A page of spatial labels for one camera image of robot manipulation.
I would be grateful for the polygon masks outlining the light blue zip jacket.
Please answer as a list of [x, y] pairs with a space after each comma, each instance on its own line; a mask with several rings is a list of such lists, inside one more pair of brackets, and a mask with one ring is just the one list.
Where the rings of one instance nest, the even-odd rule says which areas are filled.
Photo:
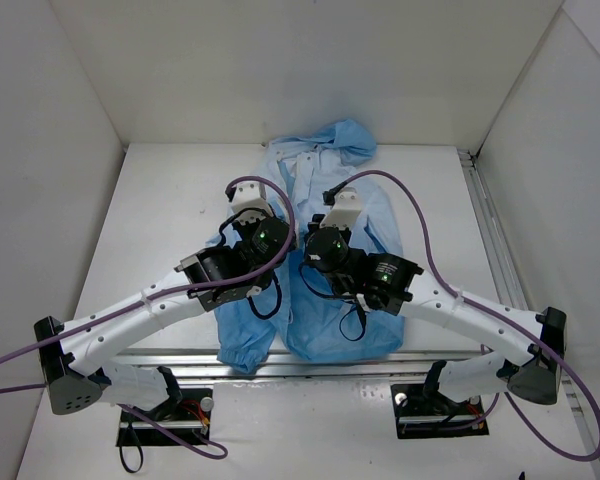
[[[283, 136], [268, 143], [254, 175], [286, 191], [297, 234], [304, 237], [315, 214], [327, 212], [322, 193], [356, 174], [377, 145], [358, 122], [346, 119], [305, 136]], [[329, 299], [326, 279], [302, 267], [302, 249], [276, 268], [279, 279], [253, 301], [217, 308], [221, 363], [251, 374], [265, 360], [276, 338], [297, 357], [312, 363], [357, 362], [386, 356], [403, 344], [404, 320], [381, 311], [367, 314], [362, 327], [353, 305]]]

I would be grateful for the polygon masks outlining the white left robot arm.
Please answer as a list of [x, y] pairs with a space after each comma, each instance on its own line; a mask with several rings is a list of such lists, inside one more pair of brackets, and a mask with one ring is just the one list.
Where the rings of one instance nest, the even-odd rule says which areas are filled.
[[238, 229], [232, 246], [205, 248], [158, 283], [78, 320], [47, 316], [34, 325], [51, 410], [68, 415], [97, 402], [121, 403], [171, 418], [182, 394], [167, 367], [115, 362], [127, 347], [180, 321], [252, 299], [278, 282], [275, 267], [295, 246], [292, 227], [265, 216]]

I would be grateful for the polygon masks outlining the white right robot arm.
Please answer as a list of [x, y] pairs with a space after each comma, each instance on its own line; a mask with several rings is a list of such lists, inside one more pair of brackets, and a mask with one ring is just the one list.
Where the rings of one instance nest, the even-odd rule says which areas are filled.
[[314, 215], [302, 264], [319, 272], [335, 297], [352, 302], [361, 322], [372, 312], [415, 318], [491, 350], [472, 360], [434, 363], [422, 388], [429, 409], [444, 412], [474, 395], [500, 392], [539, 405], [556, 403], [566, 350], [563, 311], [519, 310], [481, 297], [451, 295], [419, 265], [354, 248], [350, 237], [346, 226]]

